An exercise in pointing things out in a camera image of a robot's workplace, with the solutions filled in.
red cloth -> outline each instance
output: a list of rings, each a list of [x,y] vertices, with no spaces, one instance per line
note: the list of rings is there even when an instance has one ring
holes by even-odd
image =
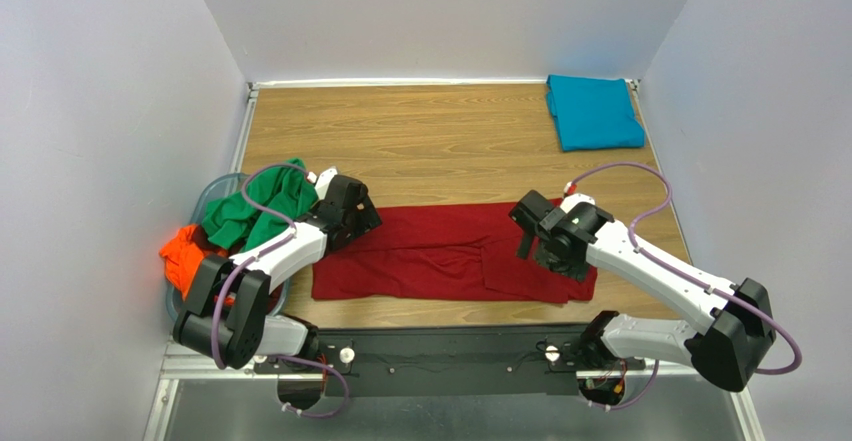
[[[314,264],[314,299],[399,298],[565,303],[592,299],[577,280],[515,256],[515,203],[379,209],[382,225]]]

gray floor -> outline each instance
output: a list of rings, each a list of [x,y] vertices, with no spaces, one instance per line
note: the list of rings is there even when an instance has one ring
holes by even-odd
[[[632,389],[644,380],[633,378]],[[697,376],[663,376],[620,412],[545,395],[359,398],[330,420],[280,411],[275,380],[181,381],[167,439],[743,440],[728,393]],[[322,400],[314,410],[338,403]]]

wooden tabletop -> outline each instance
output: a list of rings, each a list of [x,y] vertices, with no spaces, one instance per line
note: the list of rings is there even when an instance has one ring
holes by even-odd
[[[563,153],[545,93],[538,84],[264,89],[243,172],[291,157],[315,172],[337,166],[386,207],[518,201],[530,189],[558,197],[574,176],[603,163],[656,166],[650,147]],[[664,196],[656,178],[631,168],[592,176],[581,191],[625,223]],[[687,259],[670,209],[643,221],[638,232]],[[592,301],[564,305],[385,296],[315,301],[311,282],[310,268],[294,277],[286,311],[323,327],[582,322],[602,310],[676,317],[604,271]]]

orange cloth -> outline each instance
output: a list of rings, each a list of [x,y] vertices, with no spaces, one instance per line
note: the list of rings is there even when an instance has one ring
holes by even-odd
[[[166,279],[180,291],[184,300],[201,260],[211,253],[228,257],[227,250],[207,241],[207,233],[197,224],[181,228],[177,236],[160,249],[160,257],[166,263]]]

gray wall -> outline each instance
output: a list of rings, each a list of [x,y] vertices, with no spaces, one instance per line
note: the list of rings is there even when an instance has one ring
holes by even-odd
[[[0,439],[139,439],[245,85],[203,0],[0,0]]]
[[[686,0],[206,0],[250,81],[639,77]]]
[[[850,73],[852,0],[689,0],[642,82],[694,261],[768,286],[804,350],[750,385],[772,440],[849,439]]]

